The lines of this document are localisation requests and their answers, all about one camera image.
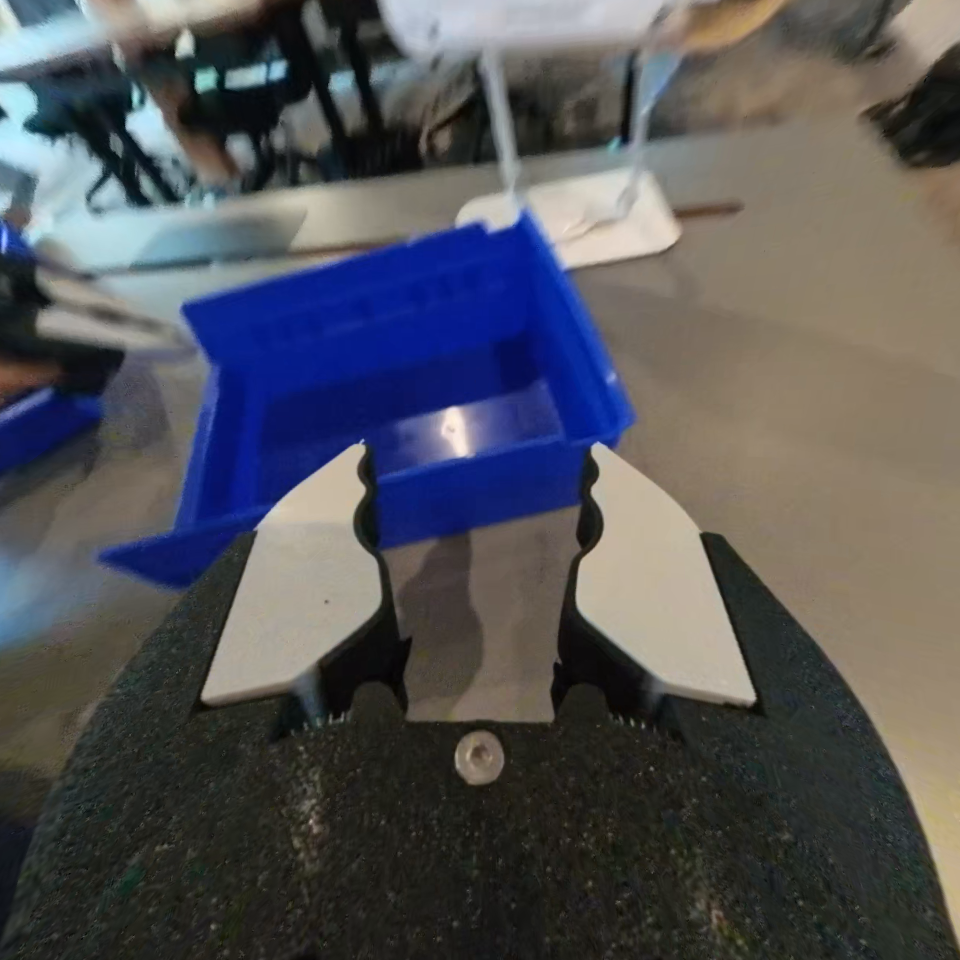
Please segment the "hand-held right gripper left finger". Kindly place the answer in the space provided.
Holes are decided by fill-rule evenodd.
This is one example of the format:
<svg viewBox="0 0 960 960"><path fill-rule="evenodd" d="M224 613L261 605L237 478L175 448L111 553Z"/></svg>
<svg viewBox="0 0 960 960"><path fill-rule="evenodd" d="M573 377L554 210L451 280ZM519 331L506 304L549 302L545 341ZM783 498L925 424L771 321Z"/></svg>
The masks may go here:
<svg viewBox="0 0 960 960"><path fill-rule="evenodd" d="M379 549L376 493L373 452L359 441L259 521L200 690L205 708L290 697L318 726L376 683L406 712L411 639Z"/></svg>

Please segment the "black office chair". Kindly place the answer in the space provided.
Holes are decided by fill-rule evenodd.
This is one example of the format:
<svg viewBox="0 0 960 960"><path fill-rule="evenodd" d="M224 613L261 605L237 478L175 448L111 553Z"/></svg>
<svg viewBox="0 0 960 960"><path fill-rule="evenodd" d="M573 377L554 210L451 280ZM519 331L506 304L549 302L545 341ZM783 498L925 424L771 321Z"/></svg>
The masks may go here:
<svg viewBox="0 0 960 960"><path fill-rule="evenodd" d="M108 180L138 209L182 201L159 163L128 129L140 89L119 68L72 67L30 78L26 85L36 101L24 122L26 132L50 140L76 138L100 163L102 173L85 193L89 210L94 210L93 198Z"/></svg>
<svg viewBox="0 0 960 960"><path fill-rule="evenodd" d="M878 102L861 117L909 169L959 162L959 44L949 47L902 96Z"/></svg>

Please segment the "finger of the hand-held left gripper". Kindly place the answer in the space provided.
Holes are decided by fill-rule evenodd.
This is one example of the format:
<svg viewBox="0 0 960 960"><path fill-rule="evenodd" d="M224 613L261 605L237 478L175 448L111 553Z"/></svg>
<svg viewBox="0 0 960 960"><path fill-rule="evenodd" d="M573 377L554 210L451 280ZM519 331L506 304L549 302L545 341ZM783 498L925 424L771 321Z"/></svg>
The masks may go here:
<svg viewBox="0 0 960 960"><path fill-rule="evenodd" d="M40 253L37 256L34 280L39 293L47 302L39 310L54 304L103 306L164 321L163 318L157 318L144 309L115 296L104 289L90 274L50 254Z"/></svg>
<svg viewBox="0 0 960 960"><path fill-rule="evenodd" d="M37 313L37 334L73 345L133 354L196 354L193 336L162 319L104 306L54 303Z"/></svg>

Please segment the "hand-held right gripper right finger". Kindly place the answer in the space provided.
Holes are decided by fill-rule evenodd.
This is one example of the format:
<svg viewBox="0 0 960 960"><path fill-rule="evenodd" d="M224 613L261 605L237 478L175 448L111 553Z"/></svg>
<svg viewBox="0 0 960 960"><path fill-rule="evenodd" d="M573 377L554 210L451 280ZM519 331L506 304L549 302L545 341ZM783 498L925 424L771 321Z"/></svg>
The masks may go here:
<svg viewBox="0 0 960 960"><path fill-rule="evenodd" d="M558 624L554 712L598 690L622 721L666 697L751 710L757 691L704 533L685 508L601 442L583 461L578 550Z"/></svg>

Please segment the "white monitor stand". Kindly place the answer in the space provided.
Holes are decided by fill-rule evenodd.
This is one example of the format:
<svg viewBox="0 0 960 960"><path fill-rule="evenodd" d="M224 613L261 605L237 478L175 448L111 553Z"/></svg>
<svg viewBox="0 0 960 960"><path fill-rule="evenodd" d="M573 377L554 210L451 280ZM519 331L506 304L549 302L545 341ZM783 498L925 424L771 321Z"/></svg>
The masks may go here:
<svg viewBox="0 0 960 960"><path fill-rule="evenodd" d="M620 144L623 167L523 189L502 62L498 54L484 54L486 105L501 191L468 201L455 225L476 223L499 230L527 214L567 270L651 257L670 249L682 230L648 169L646 149L654 106L681 61L679 40L668 38L666 20L659 21L630 64L630 136Z"/></svg>

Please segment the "blue plastic parts bin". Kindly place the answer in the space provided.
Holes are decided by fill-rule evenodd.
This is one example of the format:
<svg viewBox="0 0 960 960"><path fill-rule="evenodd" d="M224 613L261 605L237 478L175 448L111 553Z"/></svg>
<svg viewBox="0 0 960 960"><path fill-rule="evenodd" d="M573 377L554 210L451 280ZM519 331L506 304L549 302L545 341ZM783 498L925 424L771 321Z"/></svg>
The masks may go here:
<svg viewBox="0 0 960 960"><path fill-rule="evenodd" d="M103 415L98 395L34 390L1 411L1 474L25 467L97 427Z"/></svg>
<svg viewBox="0 0 960 960"><path fill-rule="evenodd" d="M555 511L636 421L532 215L451 228L181 306L209 365L172 529L109 569L183 590L364 442L382 548Z"/></svg>

